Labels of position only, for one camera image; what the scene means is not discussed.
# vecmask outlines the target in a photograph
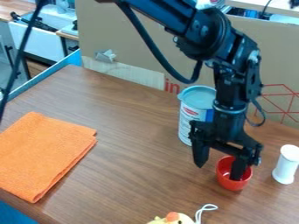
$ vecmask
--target white string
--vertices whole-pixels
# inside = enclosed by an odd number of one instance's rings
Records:
[[[201,224],[201,214],[204,211],[217,210],[218,207],[213,204],[206,204],[195,213],[195,224]]]

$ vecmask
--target paint can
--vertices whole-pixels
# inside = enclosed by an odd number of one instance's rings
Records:
[[[213,117],[213,102],[216,90],[212,87],[193,86],[186,88],[177,98],[181,101],[178,138],[185,144],[191,146],[189,133],[190,121],[211,122]]]

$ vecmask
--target toy duck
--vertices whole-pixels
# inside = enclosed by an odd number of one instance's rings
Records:
[[[168,213],[165,218],[161,219],[156,217],[148,224],[195,224],[195,222],[189,216],[183,213],[171,212]]]

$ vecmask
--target white cup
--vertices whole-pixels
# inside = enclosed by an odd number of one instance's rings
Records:
[[[292,184],[298,165],[299,148],[291,144],[283,145],[277,165],[272,171],[272,176],[281,184]]]

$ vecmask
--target can label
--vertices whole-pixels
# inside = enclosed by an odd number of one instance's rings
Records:
[[[181,101],[178,137],[182,142],[191,146],[189,133],[191,130],[190,121],[211,122],[213,117],[213,109],[197,109],[186,105]]]

